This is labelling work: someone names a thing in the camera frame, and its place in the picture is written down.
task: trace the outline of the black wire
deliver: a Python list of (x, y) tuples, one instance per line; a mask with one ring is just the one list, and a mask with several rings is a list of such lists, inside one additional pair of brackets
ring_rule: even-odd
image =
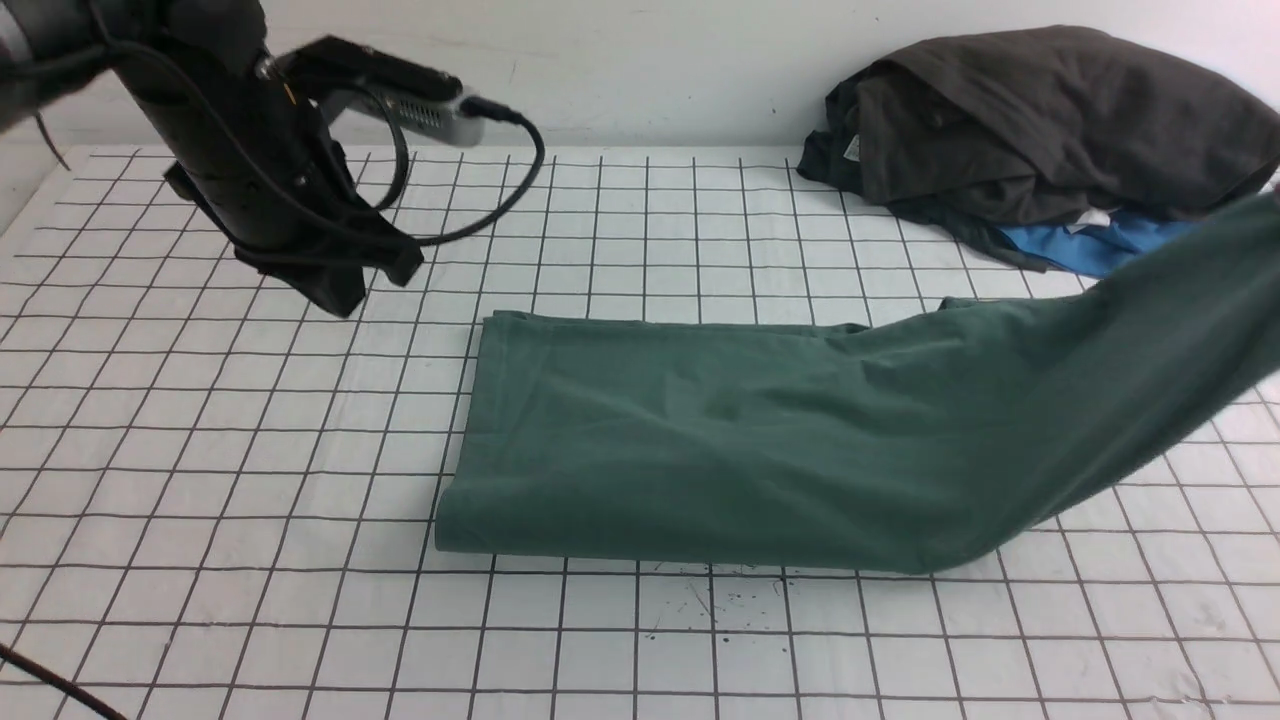
[(13, 665), (14, 667), (22, 670), (23, 673), (36, 678), (37, 680), (52, 687), (54, 689), (61, 691), (63, 694), (74, 700), (76, 702), (83, 705), (84, 707), (96, 712), (100, 717), (106, 720), (128, 720), (124, 715), (120, 715), (111, 706), (97, 700), (83, 688), (76, 683), (63, 678), (61, 675), (54, 673), (49, 667), (31, 660), (12, 647), (0, 643), (0, 660)]
[(0, 81), (10, 79), (44, 79), (46, 77), (60, 77), (68, 72), (83, 69), (90, 63), (105, 60), (110, 55), (106, 47), (93, 46), (84, 50), (69, 53), (52, 60), (40, 60), (37, 63), (24, 63), (0, 70)]
[[(191, 97), (196, 101), (200, 109), (209, 117), (209, 119), (214, 122), (218, 129), (227, 137), (227, 141), (230, 142), (232, 149), (238, 155), (241, 155), (241, 158), (243, 158), (244, 163), (248, 165), (250, 170), (252, 170), (253, 174), (257, 176), (259, 181), (261, 181), (268, 190), (270, 190), (274, 195), (276, 195), (280, 199), (280, 201), (284, 202), (291, 210), (301, 215), (307, 222), (317, 225), (320, 229), (324, 229), (325, 232), (337, 236), (342, 240), (346, 240), (348, 242), (355, 242), (360, 245), (375, 245), (379, 247), (390, 247), (390, 249), (397, 249), (403, 246), (403, 241), (401, 238), (385, 237), (374, 233), (365, 233), (357, 229), (348, 228), (343, 224), (335, 223), (329, 218), (317, 214), (315, 210), (307, 208), (296, 197), (293, 197), (292, 192), (280, 187), (280, 184), (275, 182), (275, 179), (266, 170), (264, 170), (261, 165), (257, 164), (257, 161), (253, 159), (253, 155), (244, 147), (243, 143), (241, 143), (239, 138), (236, 137), (236, 132), (230, 128), (230, 126), (228, 126), (227, 120), (221, 117), (221, 113), (219, 113), (218, 109), (214, 108), (212, 102), (210, 102), (209, 97), (205, 96), (205, 92), (200, 88), (200, 85), (197, 85), (196, 81), (191, 79), (191, 76), (188, 76), (182, 69), (182, 67), (174, 63), (172, 58), (169, 58), (164, 53), (155, 50), (154, 47), (148, 47), (138, 42), (113, 38), (110, 31), (106, 28), (106, 23), (102, 22), (102, 14), (97, 8), (96, 0), (86, 0), (86, 4), (90, 6), (90, 12), (93, 14), (93, 20), (95, 24), (97, 26), (99, 35), (101, 36), (102, 42), (106, 44), (108, 51), (132, 55), (134, 58), (147, 60), (148, 63), (156, 67), (164, 68), (165, 72), (172, 74), (173, 78), (177, 79), (178, 83), (183, 86), (187, 94), (191, 95)], [(529, 169), (529, 174), (525, 176), (525, 179), (521, 181), (521, 183), (516, 187), (515, 191), (512, 191), (511, 196), (506, 201), (499, 204), (498, 208), (495, 208), (492, 213), (476, 220), (475, 223), (434, 237), (415, 237), (413, 241), (420, 247), (433, 247), (436, 245), (444, 245), (445, 242), (453, 242), (456, 240), (462, 240), (465, 237), (476, 234), (477, 232), (498, 222), (498, 218), (511, 211), (511, 209), (516, 205), (516, 202), (518, 202), (520, 199), (524, 197), (525, 193), (527, 193), (529, 190), (534, 186), (534, 181), (538, 178), (538, 173), (539, 170), (541, 170), (543, 163), (547, 159), (547, 145), (543, 142), (543, 136), (541, 133), (538, 132), (538, 127), (534, 126), (534, 123), (531, 123), (524, 115), (513, 111), (506, 114), (504, 117), (490, 117), (490, 119), (517, 124), (525, 128), (526, 132), (529, 132), (529, 137), (534, 141), (534, 163)]]
[(392, 110), (385, 99), (357, 82), (315, 76), (292, 76), (291, 79), (307, 82), (314, 86), (328, 86), (347, 90), (364, 95), (374, 104), (374, 108), (378, 109), (378, 113), (383, 117), (383, 119), (387, 120), (387, 127), (392, 132), (392, 143), (396, 145), (396, 177), (392, 178), (392, 186), (387, 188), (387, 195), (383, 196), (378, 205), (374, 205), (371, 210), (356, 210), (356, 214), (376, 215), (383, 210), (389, 210), (392, 205), (396, 205), (396, 201), (399, 200), (399, 196), (404, 195), (404, 188), (408, 187), (410, 173), (408, 141), (404, 140), (404, 129), (396, 122), (396, 111)]
[(54, 143), (54, 136), (49, 133), (49, 126), (45, 124), (45, 115), (38, 111), (36, 113), (36, 127), (40, 128), (40, 137), (45, 138), (45, 145), (49, 146), (49, 151), (54, 154), (54, 158), (58, 158), (58, 164), (61, 165), (63, 169), (70, 170), (72, 167), (67, 164), (67, 158), (63, 158), (63, 154), (58, 151), (58, 145)]

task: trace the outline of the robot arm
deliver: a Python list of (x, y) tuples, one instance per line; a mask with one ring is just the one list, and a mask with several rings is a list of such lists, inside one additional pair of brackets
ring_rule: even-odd
[[(403, 287), (422, 246), (488, 227), (532, 184), (545, 152), (532, 123), (445, 73), (326, 37), (274, 58), (259, 0), (0, 0), (0, 132), (114, 70), (177, 158), (165, 179), (227, 234), (236, 256), (349, 316), (365, 268)], [(370, 206), (329, 126), (352, 109), (389, 122), (397, 182)], [(407, 182), (403, 131), (454, 146), (484, 119), (524, 126), (525, 182), (484, 220), (433, 238), (387, 222)]]

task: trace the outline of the white label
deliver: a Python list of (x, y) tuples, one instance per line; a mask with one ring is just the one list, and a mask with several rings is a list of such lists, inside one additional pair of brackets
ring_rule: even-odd
[(854, 163), (863, 161), (863, 136), (854, 136), (854, 141), (850, 142), (849, 147), (845, 150), (845, 160), (852, 160)]

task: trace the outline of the white wall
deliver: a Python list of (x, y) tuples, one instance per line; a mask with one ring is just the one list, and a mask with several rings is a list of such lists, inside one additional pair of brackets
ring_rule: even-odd
[[(940, 35), (1057, 23), (1175, 53), (1280, 105), (1277, 0), (262, 4), (276, 53), (325, 33), (367, 42), (462, 77), (562, 145), (796, 145), (819, 123), (823, 95), (888, 51)], [(60, 102), (50, 120), (67, 143), (155, 140), (114, 78)], [(343, 136), (385, 138), (371, 124)]]

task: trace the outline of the folded green shirt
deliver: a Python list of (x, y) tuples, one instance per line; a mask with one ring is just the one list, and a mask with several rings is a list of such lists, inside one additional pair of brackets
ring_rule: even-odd
[(876, 329), (498, 313), (436, 547), (931, 573), (1111, 487), (1277, 368), (1272, 196), (1084, 295)]

